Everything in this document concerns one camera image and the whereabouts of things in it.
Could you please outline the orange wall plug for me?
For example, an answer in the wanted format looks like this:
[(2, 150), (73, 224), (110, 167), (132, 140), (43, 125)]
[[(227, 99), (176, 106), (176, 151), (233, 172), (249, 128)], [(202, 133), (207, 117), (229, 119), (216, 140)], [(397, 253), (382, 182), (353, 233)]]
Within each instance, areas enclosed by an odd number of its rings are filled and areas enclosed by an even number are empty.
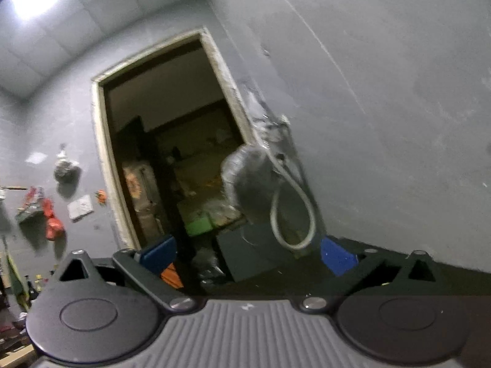
[(95, 193), (96, 201), (100, 205), (105, 205), (107, 201), (106, 192), (104, 190), (97, 190)]

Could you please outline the red plastic bag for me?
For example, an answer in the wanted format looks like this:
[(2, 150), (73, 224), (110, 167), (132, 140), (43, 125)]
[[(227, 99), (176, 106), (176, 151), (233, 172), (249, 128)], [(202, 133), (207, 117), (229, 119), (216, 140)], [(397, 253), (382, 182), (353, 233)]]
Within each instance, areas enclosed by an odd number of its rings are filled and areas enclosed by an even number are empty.
[(62, 221), (55, 215), (53, 202), (49, 198), (42, 200), (42, 210), (46, 218), (46, 239), (55, 241), (65, 234)]

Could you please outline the wall faucet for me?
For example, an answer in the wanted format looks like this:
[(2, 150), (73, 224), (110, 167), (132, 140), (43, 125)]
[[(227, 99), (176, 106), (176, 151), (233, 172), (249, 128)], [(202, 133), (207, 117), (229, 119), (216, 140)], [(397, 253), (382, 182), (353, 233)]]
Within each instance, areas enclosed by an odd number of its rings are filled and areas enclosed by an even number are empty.
[(263, 115), (254, 118), (252, 124), (258, 142), (265, 144), (279, 143), (290, 130), (290, 122), (286, 116)]

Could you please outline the door frame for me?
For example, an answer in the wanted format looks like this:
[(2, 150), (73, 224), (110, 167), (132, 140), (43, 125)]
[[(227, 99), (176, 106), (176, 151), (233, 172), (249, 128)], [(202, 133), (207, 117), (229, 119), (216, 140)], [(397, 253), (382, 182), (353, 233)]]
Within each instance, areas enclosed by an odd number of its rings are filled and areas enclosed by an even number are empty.
[(124, 247), (139, 249), (141, 243), (137, 235), (136, 226), (131, 220), (131, 212), (124, 200), (125, 188), (122, 186), (114, 155), (104, 87), (118, 77), (129, 73), (129, 71), (195, 41), (201, 43), (201, 47), (207, 55), (207, 60), (226, 98), (244, 142), (247, 144), (257, 143), (253, 125), (247, 115), (246, 104), (241, 96), (238, 84), (233, 78), (224, 56), (216, 45), (215, 39), (206, 27), (193, 28), (186, 32), (178, 33), (117, 62), (93, 77), (91, 79), (93, 129), (102, 174), (106, 184), (107, 200), (111, 205), (111, 211), (116, 220), (117, 236)]

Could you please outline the wall rack shelf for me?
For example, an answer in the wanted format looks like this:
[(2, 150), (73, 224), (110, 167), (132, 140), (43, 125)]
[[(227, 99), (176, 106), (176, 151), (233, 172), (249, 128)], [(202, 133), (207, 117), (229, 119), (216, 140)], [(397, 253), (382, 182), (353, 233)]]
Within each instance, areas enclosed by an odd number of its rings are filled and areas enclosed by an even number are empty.
[(27, 220), (43, 214), (43, 200), (44, 190), (42, 187), (31, 187), (27, 190), (23, 205), (17, 209), (15, 216), (17, 223), (27, 222)]

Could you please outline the green box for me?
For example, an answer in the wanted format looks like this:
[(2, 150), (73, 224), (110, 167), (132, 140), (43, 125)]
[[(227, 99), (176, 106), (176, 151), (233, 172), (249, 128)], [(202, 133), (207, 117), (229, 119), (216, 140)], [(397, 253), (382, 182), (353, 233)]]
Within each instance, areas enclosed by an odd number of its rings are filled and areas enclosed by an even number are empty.
[(209, 233), (213, 229), (213, 223), (206, 214), (194, 218), (189, 224), (186, 224), (186, 232), (191, 237)]

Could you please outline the white wall switch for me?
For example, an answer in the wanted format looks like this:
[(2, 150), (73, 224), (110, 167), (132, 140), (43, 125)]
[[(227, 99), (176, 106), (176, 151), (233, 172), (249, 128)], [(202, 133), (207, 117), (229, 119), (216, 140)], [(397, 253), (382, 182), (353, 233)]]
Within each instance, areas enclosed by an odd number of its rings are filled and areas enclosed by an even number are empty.
[(68, 217), (73, 222), (78, 221), (93, 211), (94, 209), (91, 196), (89, 194), (83, 195), (82, 197), (68, 204)]

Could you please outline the dark glass bottle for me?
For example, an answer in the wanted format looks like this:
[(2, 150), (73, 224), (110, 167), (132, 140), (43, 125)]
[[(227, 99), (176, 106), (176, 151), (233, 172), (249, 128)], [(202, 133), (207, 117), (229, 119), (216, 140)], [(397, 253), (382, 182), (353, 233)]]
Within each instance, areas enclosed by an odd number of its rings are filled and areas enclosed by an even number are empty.
[(28, 275), (25, 275), (24, 277), (26, 279), (26, 284), (27, 284), (28, 304), (31, 306), (33, 302), (36, 301), (36, 299), (38, 298), (39, 293), (36, 290), (36, 288), (33, 286), (30, 277)]

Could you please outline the grey plastic bag hanging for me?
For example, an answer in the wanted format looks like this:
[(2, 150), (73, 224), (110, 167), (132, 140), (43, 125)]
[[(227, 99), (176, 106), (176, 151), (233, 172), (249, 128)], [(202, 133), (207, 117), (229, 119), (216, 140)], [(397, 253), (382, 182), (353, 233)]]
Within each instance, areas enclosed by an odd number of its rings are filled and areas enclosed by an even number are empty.
[(233, 208), (254, 224), (269, 220), (276, 175), (265, 149), (241, 145), (222, 162), (221, 179)]

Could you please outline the hanging grey bag on wall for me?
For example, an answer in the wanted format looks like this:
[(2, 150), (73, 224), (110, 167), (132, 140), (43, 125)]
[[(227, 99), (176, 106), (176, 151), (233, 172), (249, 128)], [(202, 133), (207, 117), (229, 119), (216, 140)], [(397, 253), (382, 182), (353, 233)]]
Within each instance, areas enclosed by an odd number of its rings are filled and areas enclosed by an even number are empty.
[(80, 171), (79, 163), (68, 158), (67, 145), (59, 145), (59, 152), (56, 155), (56, 163), (53, 177), (59, 184), (69, 184), (75, 180)]

